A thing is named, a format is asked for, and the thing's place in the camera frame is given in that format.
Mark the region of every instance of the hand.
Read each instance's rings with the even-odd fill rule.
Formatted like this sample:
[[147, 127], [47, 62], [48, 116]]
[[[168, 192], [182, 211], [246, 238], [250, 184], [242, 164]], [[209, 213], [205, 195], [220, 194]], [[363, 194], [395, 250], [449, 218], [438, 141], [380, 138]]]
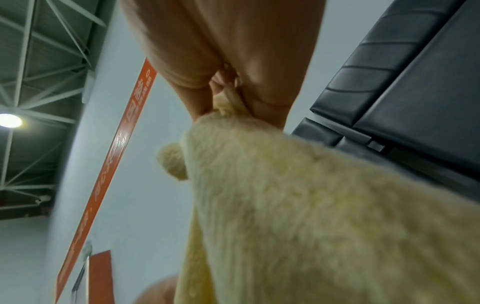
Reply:
[[283, 128], [314, 51], [325, 0], [120, 4], [148, 59], [194, 120], [212, 110], [212, 95], [222, 88], [215, 75], [218, 80], [233, 71], [251, 112]]
[[135, 301], [135, 304], [174, 304], [177, 281], [178, 276], [158, 281], [147, 288]]

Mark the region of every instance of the light fixture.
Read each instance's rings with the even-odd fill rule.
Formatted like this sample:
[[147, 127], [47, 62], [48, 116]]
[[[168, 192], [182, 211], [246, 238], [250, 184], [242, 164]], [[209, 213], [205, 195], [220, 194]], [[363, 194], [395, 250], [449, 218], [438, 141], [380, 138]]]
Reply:
[[18, 128], [22, 125], [22, 120], [17, 115], [1, 113], [0, 126], [5, 128]]

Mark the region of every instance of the towel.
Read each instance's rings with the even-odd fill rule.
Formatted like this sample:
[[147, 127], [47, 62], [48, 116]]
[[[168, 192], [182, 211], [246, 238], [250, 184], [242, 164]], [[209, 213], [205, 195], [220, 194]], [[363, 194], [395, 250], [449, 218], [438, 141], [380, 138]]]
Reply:
[[214, 107], [157, 155], [193, 195], [176, 304], [480, 303], [476, 203]]

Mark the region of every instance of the white wall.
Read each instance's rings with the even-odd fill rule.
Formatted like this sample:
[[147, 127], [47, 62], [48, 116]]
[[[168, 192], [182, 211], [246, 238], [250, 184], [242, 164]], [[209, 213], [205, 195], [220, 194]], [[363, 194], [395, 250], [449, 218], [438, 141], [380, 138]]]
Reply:
[[[328, 3], [305, 85], [289, 116], [290, 132], [390, 0]], [[144, 56], [118, 8], [110, 23], [97, 80], [75, 137], [51, 218], [43, 303], [51, 304], [56, 275], [75, 233]], [[190, 119], [172, 89], [157, 77], [88, 238], [94, 252], [110, 249], [116, 304], [131, 303], [154, 280], [178, 271], [190, 217], [186, 184], [167, 177], [156, 150], [177, 141]], [[60, 298], [69, 293], [77, 264]]]
[[38, 303], [47, 249], [48, 219], [0, 221], [0, 302]]

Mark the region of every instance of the orange sign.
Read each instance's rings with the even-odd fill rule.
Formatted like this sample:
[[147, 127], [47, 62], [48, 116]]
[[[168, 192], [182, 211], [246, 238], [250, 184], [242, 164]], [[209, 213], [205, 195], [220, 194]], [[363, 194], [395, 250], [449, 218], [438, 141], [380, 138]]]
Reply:
[[84, 246], [87, 235], [92, 227], [95, 216], [99, 211], [100, 205], [105, 197], [105, 193], [110, 186], [110, 182], [120, 163], [122, 155], [129, 143], [130, 136], [137, 124], [140, 112], [150, 93], [150, 88], [155, 80], [157, 72], [153, 69], [148, 60], [145, 60], [138, 76], [135, 88], [130, 96], [125, 112], [120, 120], [113, 141], [106, 155], [100, 174], [96, 179], [95, 186], [90, 194], [90, 198], [81, 216], [80, 224], [76, 229], [75, 236], [71, 241], [70, 248], [66, 254], [65, 261], [56, 277], [55, 303], [58, 302], [60, 295], [65, 288], [65, 284], [74, 268], [74, 265]]

